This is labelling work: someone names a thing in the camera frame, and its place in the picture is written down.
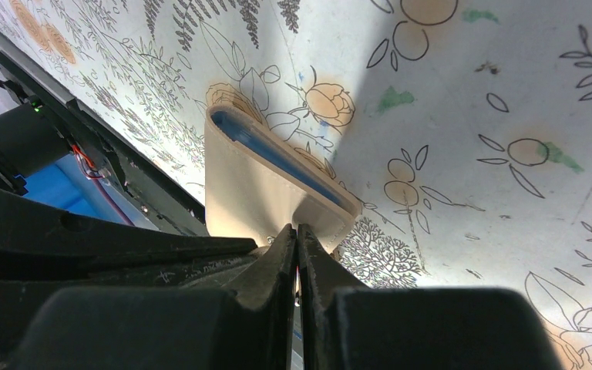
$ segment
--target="orange flower drawing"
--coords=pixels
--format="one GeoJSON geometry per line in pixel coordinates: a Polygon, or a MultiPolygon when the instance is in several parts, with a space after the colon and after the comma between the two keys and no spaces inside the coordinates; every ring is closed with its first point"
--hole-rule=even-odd
{"type": "Polygon", "coordinates": [[[46,31],[46,35],[49,37],[49,41],[53,48],[65,59],[67,59],[67,63],[69,64],[76,64],[76,57],[73,55],[73,50],[71,45],[67,42],[62,33],[58,31],[58,29],[54,25],[46,24],[44,25],[44,30],[46,31]]]}
{"type": "Polygon", "coordinates": [[[318,122],[335,129],[348,125],[355,114],[353,99],[341,85],[317,83],[316,70],[314,67],[311,68],[315,78],[312,87],[307,92],[302,88],[287,84],[304,100],[302,107],[292,109],[288,113],[307,110],[308,114],[311,113],[318,122]]]}
{"type": "Polygon", "coordinates": [[[10,6],[15,11],[15,16],[22,23],[22,26],[27,31],[35,42],[38,43],[45,51],[50,51],[49,40],[46,38],[44,29],[39,25],[37,19],[31,14],[28,8],[25,7],[19,0],[10,0],[10,6]]]}
{"type": "Polygon", "coordinates": [[[218,83],[210,86],[205,94],[207,106],[213,104],[231,104],[247,115],[255,118],[259,123],[267,125],[267,120],[255,106],[229,83],[218,83]]]}

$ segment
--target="fern drawing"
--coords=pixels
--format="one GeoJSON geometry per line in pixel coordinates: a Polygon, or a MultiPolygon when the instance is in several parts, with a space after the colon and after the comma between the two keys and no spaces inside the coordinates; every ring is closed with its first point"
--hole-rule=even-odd
{"type": "Polygon", "coordinates": [[[155,41],[155,21],[157,13],[160,12],[160,6],[164,4],[164,0],[144,0],[144,12],[146,13],[146,25],[151,31],[151,37],[155,41]]]}
{"type": "Polygon", "coordinates": [[[284,17],[284,24],[293,33],[298,33],[298,9],[301,7],[301,0],[282,0],[277,2],[277,6],[282,9],[280,15],[284,17]]]}
{"type": "MultiPolygon", "coordinates": [[[[159,5],[156,2],[163,2],[164,0],[145,0],[146,3],[155,3],[157,8],[159,5]]],[[[278,2],[278,6],[282,9],[281,15],[284,17],[285,25],[293,32],[298,33],[298,16],[296,12],[300,8],[301,0],[283,0],[278,2]]],[[[199,23],[205,19],[211,19],[215,15],[220,15],[221,12],[228,12],[228,5],[230,8],[237,9],[239,5],[239,14],[241,19],[246,23],[246,30],[251,37],[253,45],[256,49],[260,47],[260,40],[257,37],[258,20],[257,14],[260,10],[259,0],[177,0],[173,4],[173,21],[178,25],[176,35],[178,36],[178,43],[185,52],[191,50],[191,43],[196,36],[194,29],[199,27],[199,23]]],[[[153,15],[153,27],[157,11],[147,12],[153,15]]]]}

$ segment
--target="folded wallet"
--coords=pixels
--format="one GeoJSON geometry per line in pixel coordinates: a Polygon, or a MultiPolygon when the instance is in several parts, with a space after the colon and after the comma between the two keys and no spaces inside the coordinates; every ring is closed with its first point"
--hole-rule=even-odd
{"type": "Polygon", "coordinates": [[[205,219],[216,237],[271,242],[285,224],[308,224],[327,252],[348,235],[361,204],[266,126],[234,106],[205,122],[205,219]]]}

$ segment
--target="printed pattern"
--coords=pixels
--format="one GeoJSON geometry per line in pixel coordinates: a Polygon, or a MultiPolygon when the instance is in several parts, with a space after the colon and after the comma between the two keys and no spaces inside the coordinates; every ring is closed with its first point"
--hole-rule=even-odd
{"type": "Polygon", "coordinates": [[[592,7],[531,6],[0,0],[0,32],[200,200],[202,115],[245,111],[358,199],[361,280],[506,277],[592,368],[592,7]]]}

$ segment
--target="line-art flower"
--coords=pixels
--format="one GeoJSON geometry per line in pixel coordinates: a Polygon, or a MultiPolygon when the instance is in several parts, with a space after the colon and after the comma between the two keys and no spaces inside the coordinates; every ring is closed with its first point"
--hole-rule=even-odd
{"type": "Polygon", "coordinates": [[[303,100],[303,106],[292,109],[290,114],[301,110],[307,110],[321,124],[332,126],[338,131],[338,127],[348,125],[355,114],[353,99],[343,86],[336,83],[317,82],[316,69],[313,66],[314,82],[312,87],[305,91],[302,87],[296,87],[287,83],[303,100]]]}
{"type": "Polygon", "coordinates": [[[419,226],[430,234],[430,226],[428,218],[423,213],[420,203],[423,203],[425,208],[432,210],[432,203],[430,199],[436,200],[441,204],[447,206],[462,206],[473,208],[474,210],[484,211],[481,208],[470,206],[468,204],[459,204],[450,200],[447,196],[441,194],[439,191],[424,185],[416,187],[412,185],[416,180],[417,171],[423,168],[428,158],[428,146],[425,145],[419,149],[414,160],[405,149],[401,149],[402,159],[392,158],[388,164],[387,169],[395,180],[389,181],[385,184],[385,195],[392,202],[404,206],[404,209],[395,210],[395,214],[407,215],[411,219],[411,213],[415,211],[416,221],[419,226]]]}
{"type": "Polygon", "coordinates": [[[564,368],[592,369],[592,307],[533,272],[525,279],[525,292],[564,368]]]}
{"type": "MultiPolygon", "coordinates": [[[[394,0],[371,0],[376,8],[387,14],[395,14],[394,0]]],[[[422,59],[430,49],[425,27],[441,25],[457,12],[459,0],[395,0],[405,19],[394,27],[391,38],[384,38],[368,59],[366,68],[373,68],[387,56],[394,71],[398,71],[399,58],[409,61],[422,59]]]]}
{"type": "Polygon", "coordinates": [[[544,164],[548,161],[550,156],[550,149],[545,143],[540,142],[537,139],[523,138],[514,140],[511,142],[507,149],[498,144],[496,141],[484,135],[478,135],[480,140],[487,145],[489,148],[501,152],[507,153],[507,158],[493,157],[493,158],[480,158],[479,162],[487,164],[509,164],[510,172],[514,176],[514,180],[528,193],[545,199],[541,192],[514,166],[515,163],[525,166],[534,167],[544,164]]]}

